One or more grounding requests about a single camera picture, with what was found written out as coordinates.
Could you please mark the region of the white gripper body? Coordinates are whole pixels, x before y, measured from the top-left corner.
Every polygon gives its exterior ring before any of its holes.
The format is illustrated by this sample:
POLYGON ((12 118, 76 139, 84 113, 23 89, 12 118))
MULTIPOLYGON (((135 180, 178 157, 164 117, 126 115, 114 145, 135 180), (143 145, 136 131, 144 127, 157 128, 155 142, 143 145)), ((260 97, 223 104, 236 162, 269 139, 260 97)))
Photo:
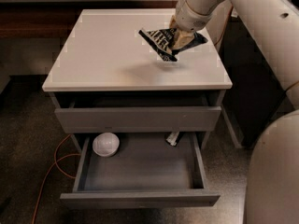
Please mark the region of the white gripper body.
POLYGON ((187 0, 178 0, 176 4, 175 21, 180 30, 196 32, 204 29, 211 20, 211 15, 201 15, 193 11, 187 0))

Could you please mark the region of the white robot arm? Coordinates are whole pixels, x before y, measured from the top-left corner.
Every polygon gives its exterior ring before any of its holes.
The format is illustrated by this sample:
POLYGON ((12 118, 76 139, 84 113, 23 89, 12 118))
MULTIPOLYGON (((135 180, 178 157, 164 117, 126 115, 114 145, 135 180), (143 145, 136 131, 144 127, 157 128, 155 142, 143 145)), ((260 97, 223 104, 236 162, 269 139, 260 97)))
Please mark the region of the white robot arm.
MULTIPOLYGON (((224 0, 178 0, 176 23, 203 29, 224 0)), ((299 224, 299 14, 288 0, 229 0, 255 45, 229 47, 231 108, 253 149, 244 224, 299 224)))

